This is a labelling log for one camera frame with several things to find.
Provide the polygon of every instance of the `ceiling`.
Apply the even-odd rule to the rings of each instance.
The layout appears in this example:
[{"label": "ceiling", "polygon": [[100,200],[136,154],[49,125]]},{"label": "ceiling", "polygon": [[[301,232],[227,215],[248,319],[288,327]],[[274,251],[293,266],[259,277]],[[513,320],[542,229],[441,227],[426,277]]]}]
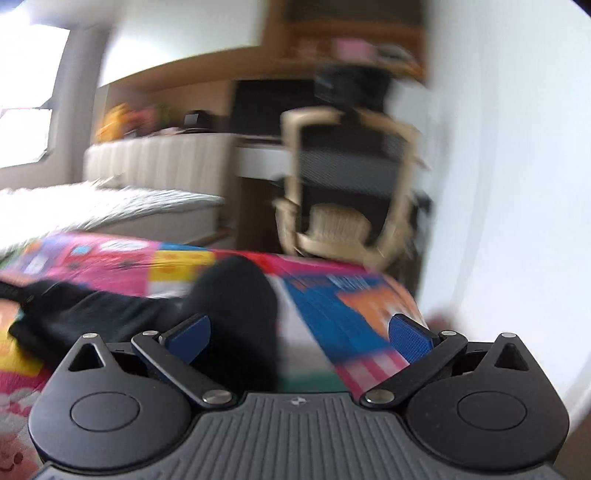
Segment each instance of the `ceiling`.
[{"label": "ceiling", "polygon": [[26,10],[32,21],[56,27],[111,26],[124,3],[125,0],[25,0],[19,8]]}]

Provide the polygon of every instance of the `window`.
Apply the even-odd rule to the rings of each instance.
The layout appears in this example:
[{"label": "window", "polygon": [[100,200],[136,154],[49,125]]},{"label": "window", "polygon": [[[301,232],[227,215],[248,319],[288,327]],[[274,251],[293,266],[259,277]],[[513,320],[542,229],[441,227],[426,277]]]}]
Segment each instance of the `window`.
[{"label": "window", "polygon": [[69,30],[29,25],[16,9],[0,15],[0,168],[47,151],[57,69]]}]

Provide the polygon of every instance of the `blue gripper pad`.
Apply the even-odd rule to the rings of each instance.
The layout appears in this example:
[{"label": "blue gripper pad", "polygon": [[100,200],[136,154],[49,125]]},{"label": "blue gripper pad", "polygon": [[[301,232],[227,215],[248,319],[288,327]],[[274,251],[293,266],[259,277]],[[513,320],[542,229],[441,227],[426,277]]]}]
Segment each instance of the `blue gripper pad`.
[{"label": "blue gripper pad", "polygon": [[397,313],[388,324],[388,337],[404,359],[412,364],[435,347],[437,336],[407,316]]},{"label": "blue gripper pad", "polygon": [[211,324],[207,316],[193,316],[161,336],[166,350],[190,364],[209,343]]}]

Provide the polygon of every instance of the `mattress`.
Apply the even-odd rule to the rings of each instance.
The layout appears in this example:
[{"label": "mattress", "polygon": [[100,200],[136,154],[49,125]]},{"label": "mattress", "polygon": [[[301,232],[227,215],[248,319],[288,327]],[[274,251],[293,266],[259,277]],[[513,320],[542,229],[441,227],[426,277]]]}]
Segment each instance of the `mattress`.
[{"label": "mattress", "polygon": [[[214,195],[134,187],[104,189],[93,182],[6,189],[0,191],[5,222],[0,231],[0,255],[56,231],[93,230],[188,242],[213,232],[214,212],[222,204],[223,199]],[[165,236],[172,232],[178,237]]]}]

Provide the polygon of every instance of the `white bedding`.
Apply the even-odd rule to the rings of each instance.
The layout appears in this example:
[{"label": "white bedding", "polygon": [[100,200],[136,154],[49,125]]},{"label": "white bedding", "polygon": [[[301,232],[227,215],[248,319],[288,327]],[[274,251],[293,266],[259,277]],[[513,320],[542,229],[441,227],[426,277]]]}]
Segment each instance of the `white bedding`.
[{"label": "white bedding", "polygon": [[134,187],[101,189],[92,182],[0,190],[0,255],[55,231],[96,230],[155,213],[188,212],[222,204],[223,198],[214,195]]}]

